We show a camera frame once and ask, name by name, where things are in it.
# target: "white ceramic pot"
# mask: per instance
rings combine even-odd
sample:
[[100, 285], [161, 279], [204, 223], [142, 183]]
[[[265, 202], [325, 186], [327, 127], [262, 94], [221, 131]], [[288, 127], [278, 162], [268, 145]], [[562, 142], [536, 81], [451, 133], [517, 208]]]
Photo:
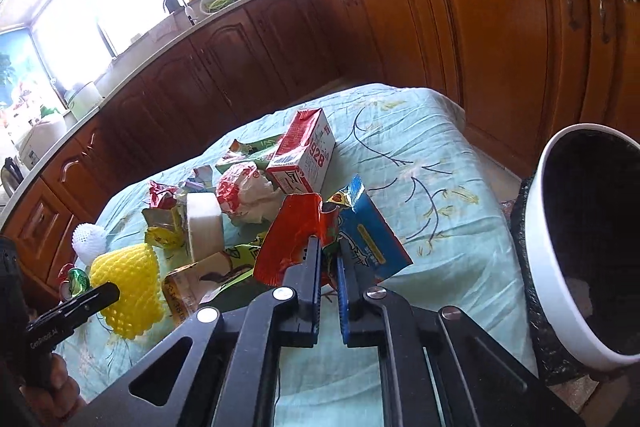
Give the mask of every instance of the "white ceramic pot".
[[554, 252], [543, 201], [543, 177], [550, 152], [563, 136], [584, 129], [612, 134], [640, 150], [640, 144], [620, 131], [604, 125], [581, 123], [558, 132], [546, 144], [529, 190], [525, 210], [525, 238], [535, 290], [546, 318], [554, 328], [558, 339], [579, 362], [606, 372], [640, 362], [640, 354], [621, 355], [609, 349], [591, 330], [578, 311]]

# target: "trash pile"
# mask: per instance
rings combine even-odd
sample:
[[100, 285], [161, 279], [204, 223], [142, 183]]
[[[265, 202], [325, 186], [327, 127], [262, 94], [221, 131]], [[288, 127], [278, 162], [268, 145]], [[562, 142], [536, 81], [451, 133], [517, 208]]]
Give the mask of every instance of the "trash pile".
[[[160, 288], [175, 325], [204, 305], [222, 312], [245, 306], [282, 283], [287, 267], [302, 261], [310, 235], [321, 240], [324, 283], [335, 287], [331, 266], [340, 238], [350, 243], [358, 263], [374, 268], [379, 282], [388, 279], [412, 261], [360, 177], [326, 201], [319, 195], [334, 148], [324, 111], [303, 109], [285, 134], [251, 143], [234, 140], [213, 167], [221, 174], [216, 183], [208, 165], [176, 186], [149, 181], [144, 243], [106, 253], [104, 229], [80, 225], [73, 247], [89, 276], [65, 266], [61, 299], [92, 284], [116, 283], [120, 301], [102, 314], [115, 333], [134, 338], [162, 319]], [[225, 248], [223, 214], [235, 227], [271, 224], [251, 243]], [[184, 248], [191, 263], [160, 282], [152, 247]]]

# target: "yellow foam fruit net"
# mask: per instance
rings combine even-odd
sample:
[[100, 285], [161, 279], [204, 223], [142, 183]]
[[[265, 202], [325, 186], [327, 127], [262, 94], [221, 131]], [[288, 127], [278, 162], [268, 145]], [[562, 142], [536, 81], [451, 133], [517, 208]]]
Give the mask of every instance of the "yellow foam fruit net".
[[120, 299], [102, 315], [121, 337], [134, 339], [162, 319], [160, 269], [151, 246], [141, 243], [98, 256], [89, 280], [94, 288], [106, 282], [118, 286]]

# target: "light blue bedsheet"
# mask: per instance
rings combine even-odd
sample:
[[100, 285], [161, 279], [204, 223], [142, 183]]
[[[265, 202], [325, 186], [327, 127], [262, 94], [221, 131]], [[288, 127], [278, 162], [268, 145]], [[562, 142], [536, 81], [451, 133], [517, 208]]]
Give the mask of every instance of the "light blue bedsheet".
[[[228, 133], [201, 156], [151, 179], [177, 184], [191, 169], [215, 163], [234, 138], [251, 142], [284, 132], [301, 107], [322, 107], [337, 147], [322, 186], [328, 197], [359, 172], [369, 193], [414, 264], [384, 285], [412, 305], [462, 308], [530, 371], [530, 344], [520, 269], [507, 223], [482, 179], [477, 155], [460, 131], [463, 111], [429, 89], [355, 87], [278, 111]], [[110, 250], [140, 243], [146, 181], [114, 196], [98, 219]], [[227, 246], [244, 243], [265, 226], [233, 227]], [[183, 251], [156, 250], [161, 275], [187, 263]], [[92, 319], [58, 348], [93, 399], [172, 329], [165, 319], [135, 341], [124, 341]], [[276, 424], [287, 426], [383, 424], [377, 350], [342, 345], [337, 299], [322, 299], [320, 339], [313, 349], [284, 349]]]

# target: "paper box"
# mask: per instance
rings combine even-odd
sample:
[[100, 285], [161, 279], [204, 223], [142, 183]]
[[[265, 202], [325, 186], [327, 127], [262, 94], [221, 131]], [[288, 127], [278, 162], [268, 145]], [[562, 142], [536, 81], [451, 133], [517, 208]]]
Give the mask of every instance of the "paper box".
[[335, 138], [322, 109], [296, 113], [267, 173], [285, 194], [320, 192]]

